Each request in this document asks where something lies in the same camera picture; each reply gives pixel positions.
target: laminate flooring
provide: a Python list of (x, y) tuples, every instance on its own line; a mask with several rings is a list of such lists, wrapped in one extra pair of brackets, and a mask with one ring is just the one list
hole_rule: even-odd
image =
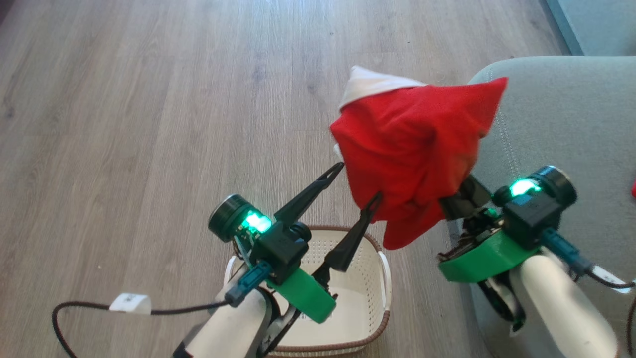
[[(237, 192), (273, 213), (336, 162), (328, 125), (354, 64), (438, 85), (567, 54), (541, 0), (11, 0), (0, 25), (0, 357), (63, 357), (52, 308), (149, 294), (210, 301)], [(303, 217), (351, 225), (346, 178)], [(381, 238), (383, 227), (370, 232)], [(391, 320), (353, 357), (488, 357), (435, 255), (444, 223), (388, 252)], [(166, 357), (205, 313), (67, 310), (80, 357)]]

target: green led light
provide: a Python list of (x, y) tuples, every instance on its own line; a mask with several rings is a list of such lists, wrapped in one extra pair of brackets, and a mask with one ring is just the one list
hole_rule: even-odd
[(527, 193), (530, 189), (538, 192), (541, 188), (532, 179), (519, 179), (510, 186), (510, 194), (519, 196)]
[(264, 233), (270, 227), (272, 227), (272, 221), (266, 216), (259, 216), (257, 213), (250, 211), (247, 213), (247, 217), (243, 221), (243, 226), (247, 226), (250, 229), (254, 229)]

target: black cable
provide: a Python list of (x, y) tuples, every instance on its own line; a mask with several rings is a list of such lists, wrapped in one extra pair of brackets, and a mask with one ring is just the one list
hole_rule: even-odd
[(272, 350), (274, 350), (274, 348), (276, 348), (276, 346), (278, 346), (278, 344), (280, 343), (282, 338), (285, 337), (285, 334), (287, 334), (287, 331), (296, 322), (298, 317), (300, 317), (300, 314), (301, 314), (301, 311), (299, 311), (299, 310), (296, 310), (294, 312), (294, 315), (291, 317), (291, 320), (289, 320), (289, 322), (285, 325), (285, 327), (283, 327), (283, 329), (280, 330), (280, 333), (278, 334), (278, 336), (276, 336), (272, 340), (272, 342), (270, 343), (269, 347), (267, 347), (265, 349), (265, 351), (263, 352), (263, 357), (267, 356)]
[[(181, 315), (184, 313), (211, 310), (213, 308), (219, 308), (228, 304), (229, 304), (228, 301), (221, 301), (216, 303), (203, 304), (201, 306), (178, 308), (176, 310), (151, 310), (150, 315), (152, 316)], [(62, 335), (62, 331), (60, 330), (60, 324), (57, 318), (58, 314), (60, 313), (60, 310), (67, 307), (84, 307), (84, 308), (93, 308), (95, 310), (108, 311), (110, 309), (110, 306), (108, 304), (93, 303), (93, 302), (68, 301), (68, 302), (63, 302), (58, 304), (53, 309), (53, 313), (51, 314), (51, 316), (53, 320), (53, 330), (55, 331), (55, 336), (57, 337), (57, 340), (60, 341), (60, 345), (62, 345), (62, 348), (64, 349), (66, 354), (70, 358), (77, 358), (77, 355), (75, 355), (73, 350), (69, 347), (69, 344), (66, 342), (66, 339), (64, 339), (64, 336)]]
[(591, 269), (585, 271), (585, 273), (593, 278), (595, 281), (597, 281), (598, 283), (601, 283), (602, 285), (605, 285), (607, 287), (609, 287), (610, 289), (629, 289), (632, 288), (634, 286), (636, 286), (636, 283), (633, 282), (628, 282), (628, 283), (614, 283), (614, 282), (609, 282), (609, 281), (605, 281), (602, 277), (598, 276), (597, 274), (595, 274)]

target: red object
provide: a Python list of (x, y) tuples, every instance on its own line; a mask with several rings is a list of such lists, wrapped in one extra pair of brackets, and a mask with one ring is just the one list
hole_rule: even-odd
[(358, 207), (383, 194), (374, 221), (387, 221), (385, 248), (405, 247), (444, 219), (438, 199), (470, 174), (507, 82), (400, 88), (342, 108), (331, 132)]

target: laundry basket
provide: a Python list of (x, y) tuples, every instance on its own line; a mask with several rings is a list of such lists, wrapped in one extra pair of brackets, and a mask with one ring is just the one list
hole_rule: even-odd
[[(325, 255), (342, 240), (348, 227), (313, 226), (309, 251), (300, 267), (311, 274)], [(378, 338), (389, 323), (391, 306), (391, 272), (380, 245), (368, 234), (360, 242), (346, 273), (331, 270), (329, 291), (338, 294), (336, 309), (322, 324), (301, 314), (298, 320), (270, 353), (283, 357), (324, 357), (355, 352)], [(225, 282), (242, 265), (232, 257), (225, 270)], [(274, 294), (281, 312), (287, 301)]]

